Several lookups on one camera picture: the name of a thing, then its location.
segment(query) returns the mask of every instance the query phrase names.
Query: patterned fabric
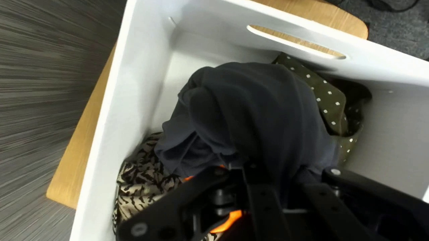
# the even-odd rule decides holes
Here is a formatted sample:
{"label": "patterned fabric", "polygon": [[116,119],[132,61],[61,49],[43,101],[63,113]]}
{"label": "patterned fabric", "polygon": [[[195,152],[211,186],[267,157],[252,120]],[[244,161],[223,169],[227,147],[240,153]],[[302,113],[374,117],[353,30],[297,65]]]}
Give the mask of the patterned fabric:
{"label": "patterned fabric", "polygon": [[[167,192],[181,184],[177,175],[171,175],[153,152],[161,132],[149,135],[122,163],[118,173],[117,198],[113,211],[113,227],[145,210]],[[219,234],[208,234],[204,241],[216,241]]]}
{"label": "patterned fabric", "polygon": [[313,89],[326,127],[340,145],[340,164],[346,163],[358,141],[362,107],[372,97],[369,89],[352,81],[328,80],[286,53],[275,64],[290,68]]}

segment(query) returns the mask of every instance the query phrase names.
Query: gray carpet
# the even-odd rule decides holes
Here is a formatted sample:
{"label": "gray carpet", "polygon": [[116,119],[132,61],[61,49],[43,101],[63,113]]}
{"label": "gray carpet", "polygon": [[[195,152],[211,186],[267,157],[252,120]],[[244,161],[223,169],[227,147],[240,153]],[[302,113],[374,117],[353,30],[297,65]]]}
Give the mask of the gray carpet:
{"label": "gray carpet", "polygon": [[[400,9],[415,0],[384,0]],[[341,7],[369,22],[369,38],[421,58],[429,58],[429,1],[401,13],[383,11],[368,0],[345,0]]]}
{"label": "gray carpet", "polygon": [[0,1],[0,241],[66,241],[45,194],[118,36],[118,0]]}

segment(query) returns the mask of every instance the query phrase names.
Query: orange accent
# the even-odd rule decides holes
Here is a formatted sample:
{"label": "orange accent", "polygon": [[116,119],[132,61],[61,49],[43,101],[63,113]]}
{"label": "orange accent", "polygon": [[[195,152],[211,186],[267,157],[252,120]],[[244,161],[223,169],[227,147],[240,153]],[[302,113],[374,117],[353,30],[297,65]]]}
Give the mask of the orange accent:
{"label": "orange accent", "polygon": [[191,180],[192,178],[193,178],[192,175],[185,176],[185,178],[184,178],[184,182],[188,182],[188,180]]}
{"label": "orange accent", "polygon": [[239,218],[242,218],[242,210],[231,211],[230,218],[222,223],[220,226],[215,227],[211,232],[224,232],[228,230]]}

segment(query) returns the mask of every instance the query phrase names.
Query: wooden surface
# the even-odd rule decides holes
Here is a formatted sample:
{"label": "wooden surface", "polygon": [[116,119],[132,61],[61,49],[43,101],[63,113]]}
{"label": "wooden surface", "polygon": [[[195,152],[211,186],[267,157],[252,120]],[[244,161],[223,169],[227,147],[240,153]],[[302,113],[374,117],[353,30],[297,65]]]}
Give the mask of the wooden surface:
{"label": "wooden surface", "polygon": [[[348,11],[319,1],[319,0],[258,0],[262,3],[267,3],[279,7],[286,11],[291,11],[298,16],[303,16],[310,20],[330,25],[333,28],[349,32],[358,37],[368,37],[366,25],[357,17]],[[92,148],[92,141],[104,99],[104,92],[112,65],[113,53],[106,62],[106,66],[98,80],[98,84],[82,113],[78,127],[70,140],[70,144],[59,163],[59,167],[51,180],[47,191],[47,196],[61,202],[70,207],[77,207],[82,179],[88,163],[88,157]]]}
{"label": "wooden surface", "polygon": [[49,186],[47,196],[77,208],[86,163],[108,84],[114,48]]}
{"label": "wooden surface", "polygon": [[[294,13],[297,16],[302,16],[302,17],[318,21],[321,24],[348,32],[350,34],[368,38],[368,26],[361,18],[324,0],[256,0],[256,1]],[[336,49],[330,49],[328,46],[298,38],[295,36],[287,34],[287,32],[278,32],[263,25],[252,25],[252,26],[262,32],[271,33],[274,36],[298,42],[301,45],[329,53],[336,57],[345,56],[344,53],[337,52]]]}

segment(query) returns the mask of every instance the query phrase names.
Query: black strap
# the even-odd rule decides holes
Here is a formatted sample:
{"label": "black strap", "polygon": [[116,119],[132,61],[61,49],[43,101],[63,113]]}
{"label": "black strap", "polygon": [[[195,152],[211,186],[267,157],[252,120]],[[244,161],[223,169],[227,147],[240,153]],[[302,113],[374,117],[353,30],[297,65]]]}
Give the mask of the black strap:
{"label": "black strap", "polygon": [[411,3],[409,6],[407,7],[403,7],[403,9],[396,9],[393,7],[391,3],[388,3],[387,1],[384,0],[369,0],[370,5],[373,7],[377,7],[380,10],[387,10],[387,11],[405,11],[405,10],[409,10],[412,7],[415,7],[417,3],[419,3],[420,0],[415,0],[413,3]]}

